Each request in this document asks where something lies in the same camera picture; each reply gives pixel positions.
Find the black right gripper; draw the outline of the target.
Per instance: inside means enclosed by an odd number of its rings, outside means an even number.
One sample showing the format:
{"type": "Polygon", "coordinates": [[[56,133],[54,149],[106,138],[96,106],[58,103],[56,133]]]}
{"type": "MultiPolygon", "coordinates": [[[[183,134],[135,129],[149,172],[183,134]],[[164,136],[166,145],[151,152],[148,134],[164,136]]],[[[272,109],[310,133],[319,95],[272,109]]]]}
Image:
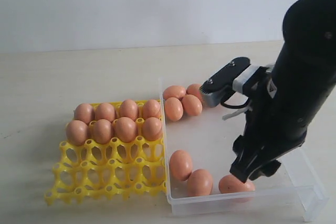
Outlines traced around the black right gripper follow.
{"type": "Polygon", "coordinates": [[[265,77],[260,81],[234,81],[233,86],[250,99],[250,105],[244,133],[234,141],[237,157],[229,171],[242,183],[271,177],[281,166],[273,159],[298,147],[306,137],[306,79],[265,77]],[[261,161],[271,162],[261,166],[261,161]]]}

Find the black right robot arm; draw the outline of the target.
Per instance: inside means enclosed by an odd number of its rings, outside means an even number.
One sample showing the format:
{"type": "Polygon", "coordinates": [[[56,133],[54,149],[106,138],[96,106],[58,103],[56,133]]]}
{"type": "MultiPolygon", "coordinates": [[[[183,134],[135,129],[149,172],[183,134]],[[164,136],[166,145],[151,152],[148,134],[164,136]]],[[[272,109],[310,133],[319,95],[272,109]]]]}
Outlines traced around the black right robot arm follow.
{"type": "Polygon", "coordinates": [[[243,135],[230,173],[241,182],[272,176],[278,158],[300,147],[335,87],[335,0],[298,0],[282,23],[284,45],[272,71],[249,93],[243,135]]]}

